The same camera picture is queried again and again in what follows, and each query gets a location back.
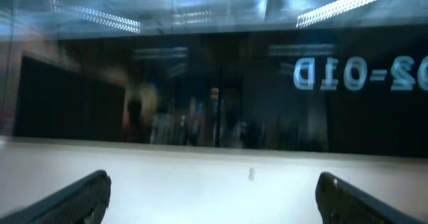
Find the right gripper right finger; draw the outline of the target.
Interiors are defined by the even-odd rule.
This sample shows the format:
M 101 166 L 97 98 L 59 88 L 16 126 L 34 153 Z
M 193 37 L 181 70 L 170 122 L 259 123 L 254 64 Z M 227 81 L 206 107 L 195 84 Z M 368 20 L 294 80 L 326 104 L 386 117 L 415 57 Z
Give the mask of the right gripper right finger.
M 323 224 L 423 224 L 329 172 L 320 174 L 315 198 Z

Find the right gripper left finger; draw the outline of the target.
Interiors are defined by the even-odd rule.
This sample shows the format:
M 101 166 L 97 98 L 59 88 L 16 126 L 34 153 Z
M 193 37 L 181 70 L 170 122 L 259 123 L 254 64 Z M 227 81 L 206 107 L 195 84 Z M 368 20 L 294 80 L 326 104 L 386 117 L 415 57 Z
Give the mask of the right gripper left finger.
M 110 204 L 111 179 L 97 170 L 46 198 L 1 218 L 1 224 L 101 224 Z

